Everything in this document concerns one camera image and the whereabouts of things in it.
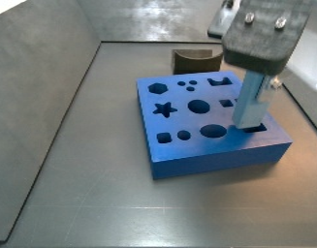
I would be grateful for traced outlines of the black gripper with screws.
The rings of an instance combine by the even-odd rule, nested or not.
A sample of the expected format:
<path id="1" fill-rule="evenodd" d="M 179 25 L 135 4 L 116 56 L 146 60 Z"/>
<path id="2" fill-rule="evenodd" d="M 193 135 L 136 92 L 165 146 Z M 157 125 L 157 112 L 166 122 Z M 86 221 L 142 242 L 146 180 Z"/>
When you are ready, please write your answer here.
<path id="1" fill-rule="evenodd" d="M 242 0 L 222 36 L 228 64 L 266 75 L 260 100 L 272 101 L 282 87 L 278 75 L 289 61 L 309 18 L 313 0 Z"/>

